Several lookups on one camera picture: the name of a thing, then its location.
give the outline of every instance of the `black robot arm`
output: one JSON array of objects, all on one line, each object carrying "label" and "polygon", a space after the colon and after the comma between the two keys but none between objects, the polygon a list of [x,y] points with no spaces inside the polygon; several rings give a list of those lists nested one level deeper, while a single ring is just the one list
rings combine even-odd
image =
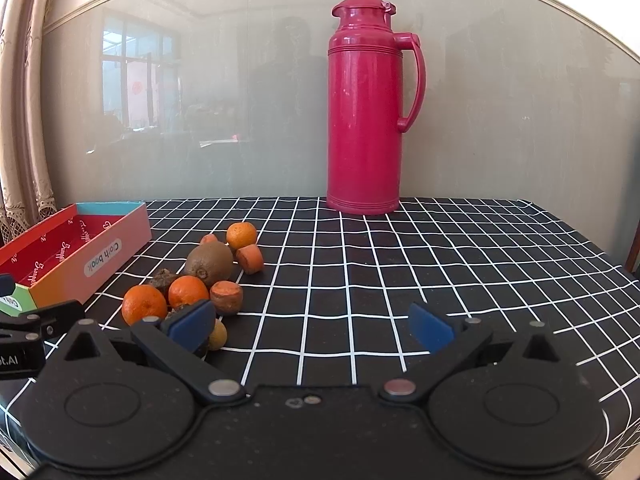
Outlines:
[{"label": "black robot arm", "polygon": [[598,478],[585,460],[602,412],[542,323],[500,335],[413,304],[412,333],[433,353],[378,391],[251,396],[191,353],[202,334],[187,348],[163,323],[69,331],[20,414],[33,479]]}]

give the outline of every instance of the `tangerine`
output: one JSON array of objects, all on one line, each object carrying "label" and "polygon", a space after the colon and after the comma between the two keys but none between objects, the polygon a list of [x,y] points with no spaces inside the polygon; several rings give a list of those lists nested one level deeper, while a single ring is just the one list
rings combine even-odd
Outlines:
[{"label": "tangerine", "polygon": [[195,276],[181,276],[169,287],[169,305],[173,308],[208,299],[207,286]]},{"label": "tangerine", "polygon": [[226,230],[226,243],[234,251],[253,245],[258,241],[258,231],[250,222],[236,222]]},{"label": "tangerine", "polygon": [[122,317],[128,325],[146,316],[164,319],[167,310],[162,292],[151,285],[132,286],[122,298]]}]

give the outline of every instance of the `white label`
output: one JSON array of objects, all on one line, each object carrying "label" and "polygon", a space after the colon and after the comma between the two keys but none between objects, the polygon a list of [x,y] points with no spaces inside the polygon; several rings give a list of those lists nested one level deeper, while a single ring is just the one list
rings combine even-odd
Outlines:
[{"label": "white label", "polygon": [[20,308],[18,302],[15,301],[11,296],[0,296],[0,301],[2,301],[5,305],[9,305],[11,308],[22,312],[22,309]]},{"label": "white label", "polygon": [[84,275],[86,277],[93,276],[112,256],[118,254],[121,248],[122,241],[116,238],[111,244],[84,264]]},{"label": "white label", "polygon": [[18,364],[18,356],[10,355],[9,357],[0,356],[0,366],[10,366]]}]

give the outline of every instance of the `table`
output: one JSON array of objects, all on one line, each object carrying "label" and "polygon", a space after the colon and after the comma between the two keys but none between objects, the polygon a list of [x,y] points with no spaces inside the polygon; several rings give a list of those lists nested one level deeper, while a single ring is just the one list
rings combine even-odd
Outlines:
[{"label": "table", "polygon": [[[207,360],[249,391],[259,383],[375,386],[424,358],[407,309],[425,301],[494,328],[548,323],[600,399],[606,434],[591,463],[606,475],[640,442],[640,286],[579,232],[523,200],[402,199],[389,215],[343,215],[322,198],[148,203],[153,239],[86,304],[105,330],[129,287],[177,272],[206,233],[258,229],[264,272],[232,279],[240,315]],[[47,343],[49,352],[56,345]],[[19,434],[30,381],[0,384],[7,431]]]}]

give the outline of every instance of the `pink box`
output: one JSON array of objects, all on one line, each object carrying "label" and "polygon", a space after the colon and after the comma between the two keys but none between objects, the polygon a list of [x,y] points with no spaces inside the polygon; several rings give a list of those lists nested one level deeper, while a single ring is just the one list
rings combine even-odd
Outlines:
[{"label": "pink box", "polygon": [[0,310],[21,312],[61,301],[87,301],[151,240],[143,202],[77,203],[50,216],[0,249],[0,272],[15,292]]}]

